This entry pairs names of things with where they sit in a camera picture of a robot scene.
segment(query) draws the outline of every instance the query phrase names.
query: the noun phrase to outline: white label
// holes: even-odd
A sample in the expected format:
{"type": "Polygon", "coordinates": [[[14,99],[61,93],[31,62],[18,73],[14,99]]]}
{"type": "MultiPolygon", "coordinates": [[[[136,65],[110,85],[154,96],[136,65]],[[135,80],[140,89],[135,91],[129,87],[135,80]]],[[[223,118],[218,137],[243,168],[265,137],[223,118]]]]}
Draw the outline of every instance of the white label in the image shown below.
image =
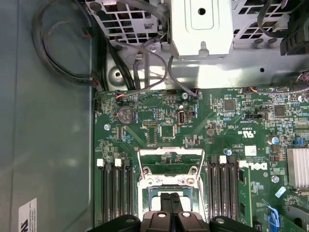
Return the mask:
{"type": "Polygon", "coordinates": [[[256,146],[245,146],[245,156],[256,156],[256,146]]]}
{"type": "Polygon", "coordinates": [[[280,198],[280,197],[282,196],[282,194],[285,193],[285,191],[286,191],[286,188],[282,186],[282,187],[278,190],[278,192],[276,192],[275,196],[278,197],[278,198],[280,198]]]}
{"type": "Polygon", "coordinates": [[[18,232],[37,231],[37,199],[24,204],[18,210],[18,232]]]}

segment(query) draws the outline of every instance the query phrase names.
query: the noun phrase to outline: white slot latch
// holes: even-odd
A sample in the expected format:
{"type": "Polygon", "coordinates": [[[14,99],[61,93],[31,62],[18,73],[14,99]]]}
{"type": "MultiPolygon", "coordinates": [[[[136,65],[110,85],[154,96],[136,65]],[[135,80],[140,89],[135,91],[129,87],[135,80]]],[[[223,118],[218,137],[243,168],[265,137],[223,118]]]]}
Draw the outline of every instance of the white slot latch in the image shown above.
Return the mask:
{"type": "Polygon", "coordinates": [[[97,167],[104,167],[104,160],[103,159],[97,159],[97,167]]]}
{"type": "Polygon", "coordinates": [[[121,167],[121,159],[115,159],[115,167],[121,167]]]}

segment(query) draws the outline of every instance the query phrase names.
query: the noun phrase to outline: integrated circuit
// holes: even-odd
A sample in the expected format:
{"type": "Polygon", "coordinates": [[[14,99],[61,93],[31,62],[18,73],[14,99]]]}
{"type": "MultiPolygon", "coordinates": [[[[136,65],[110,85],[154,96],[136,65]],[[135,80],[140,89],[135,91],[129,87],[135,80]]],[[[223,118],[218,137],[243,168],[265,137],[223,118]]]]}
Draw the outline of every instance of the integrated circuit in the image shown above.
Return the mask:
{"type": "Polygon", "coordinates": [[[160,128],[160,136],[161,138],[174,138],[174,126],[173,125],[162,125],[160,128]]]}
{"type": "Polygon", "coordinates": [[[234,111],[235,103],[234,100],[225,100],[224,101],[224,111],[234,111]]]}
{"type": "Polygon", "coordinates": [[[275,116],[276,117],[283,117],[285,116],[285,106],[284,105],[275,105],[275,116]]]}

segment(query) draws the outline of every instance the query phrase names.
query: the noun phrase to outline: black cable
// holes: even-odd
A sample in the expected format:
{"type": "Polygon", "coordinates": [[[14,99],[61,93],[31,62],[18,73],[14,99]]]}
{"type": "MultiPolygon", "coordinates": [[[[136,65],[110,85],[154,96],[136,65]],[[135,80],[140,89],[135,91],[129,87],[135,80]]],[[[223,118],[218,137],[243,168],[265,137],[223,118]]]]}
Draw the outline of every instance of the black cable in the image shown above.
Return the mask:
{"type": "Polygon", "coordinates": [[[105,36],[98,26],[98,77],[104,91],[109,91],[106,77],[107,45],[105,36]]]}
{"type": "Polygon", "coordinates": [[[41,30],[42,30],[42,18],[46,10],[51,7],[54,3],[56,3],[58,0],[45,0],[41,3],[39,6],[37,12],[34,14],[32,19],[32,40],[34,47],[36,49],[36,52],[43,63],[43,65],[49,69],[52,73],[56,74],[57,76],[60,76],[62,78],[65,78],[67,81],[81,85],[81,86],[90,86],[90,87],[97,87],[97,83],[95,79],[92,80],[84,80],[76,78],[76,76],[71,75],[71,73],[65,72],[62,70],[59,66],[57,66],[48,56],[46,53],[42,37],[41,37],[41,30]]]}
{"type": "Polygon", "coordinates": [[[132,78],[131,73],[130,73],[129,69],[127,68],[126,64],[124,63],[124,61],[119,56],[116,49],[112,46],[109,39],[106,38],[105,41],[106,41],[106,44],[107,44],[107,47],[108,47],[108,51],[109,51],[110,55],[112,56],[112,59],[114,60],[119,72],[121,73],[121,75],[122,75],[122,77],[125,81],[127,89],[128,90],[135,90],[133,78],[132,78]]]}
{"type": "Polygon", "coordinates": [[[257,16],[257,25],[259,26],[259,29],[267,36],[272,37],[272,38],[283,38],[287,35],[287,31],[277,31],[277,32],[270,32],[270,31],[266,31],[263,28],[263,21],[264,18],[269,10],[269,8],[271,7],[272,3],[274,0],[267,0],[264,4],[264,6],[262,7],[262,9],[259,12],[259,15],[257,16]]]}

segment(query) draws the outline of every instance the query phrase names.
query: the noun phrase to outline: mounting screw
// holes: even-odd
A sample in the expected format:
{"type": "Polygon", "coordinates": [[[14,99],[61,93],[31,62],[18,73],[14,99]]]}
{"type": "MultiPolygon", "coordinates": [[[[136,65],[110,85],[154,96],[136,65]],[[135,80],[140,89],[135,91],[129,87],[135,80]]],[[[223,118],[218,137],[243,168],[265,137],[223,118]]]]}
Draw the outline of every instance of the mounting screw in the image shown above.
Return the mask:
{"type": "Polygon", "coordinates": [[[106,131],[109,131],[109,130],[111,129],[111,126],[110,126],[109,124],[105,124],[105,125],[104,125],[104,129],[105,129],[106,131]]]}
{"type": "Polygon", "coordinates": [[[219,224],[224,224],[225,223],[225,221],[222,218],[217,218],[216,222],[219,223],[219,224]]]}
{"type": "Polygon", "coordinates": [[[188,213],[188,212],[183,212],[183,216],[184,216],[185,218],[188,218],[188,217],[190,217],[190,216],[191,216],[191,214],[190,214],[190,213],[188,213]]]}
{"type": "Polygon", "coordinates": [[[155,46],[151,46],[150,50],[151,50],[152,52],[156,52],[156,47],[155,47],[155,46]]]}
{"type": "Polygon", "coordinates": [[[194,179],[192,178],[187,179],[187,185],[190,185],[190,186],[194,185],[194,179]]]}
{"type": "Polygon", "coordinates": [[[154,182],[153,179],[148,179],[148,180],[147,180],[147,183],[148,183],[149,185],[152,185],[153,182],[154,182]]]}
{"type": "Polygon", "coordinates": [[[184,100],[188,99],[189,95],[185,92],[185,93],[182,93],[182,98],[184,100]]]}
{"type": "Polygon", "coordinates": [[[280,181],[280,179],[279,179],[278,176],[273,175],[273,176],[271,177],[271,181],[272,181],[273,183],[278,183],[278,182],[280,181]]]}

